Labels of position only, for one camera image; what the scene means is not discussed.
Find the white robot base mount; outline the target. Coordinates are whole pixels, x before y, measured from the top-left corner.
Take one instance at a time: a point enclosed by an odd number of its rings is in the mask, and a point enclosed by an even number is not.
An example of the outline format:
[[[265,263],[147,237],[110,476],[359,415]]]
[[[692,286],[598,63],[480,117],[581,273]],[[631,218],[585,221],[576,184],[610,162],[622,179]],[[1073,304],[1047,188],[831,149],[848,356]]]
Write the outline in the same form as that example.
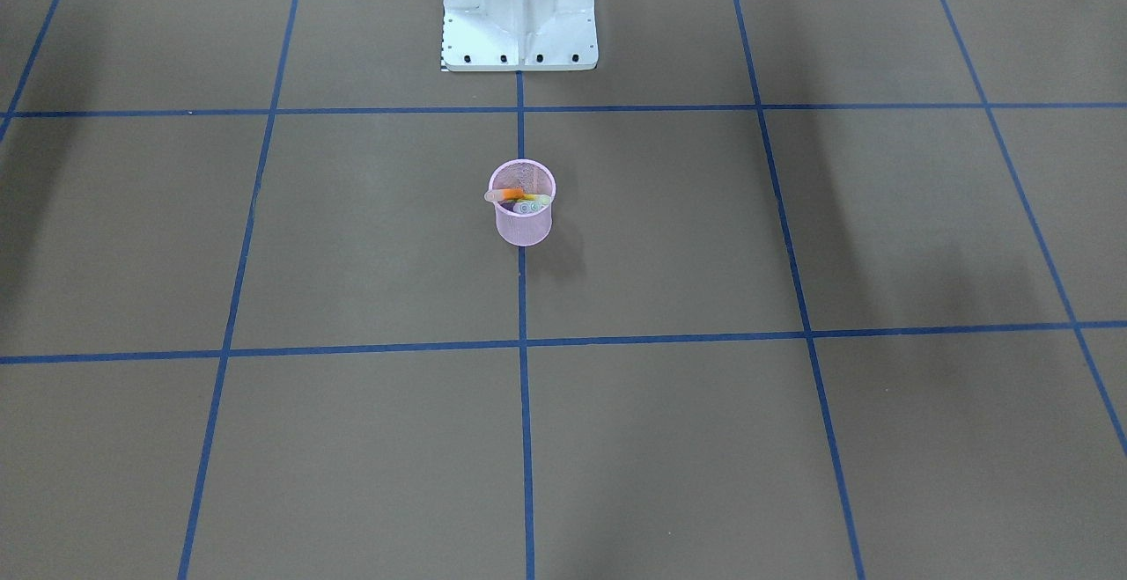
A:
[[[595,0],[443,0],[440,68],[559,72],[598,65]]]

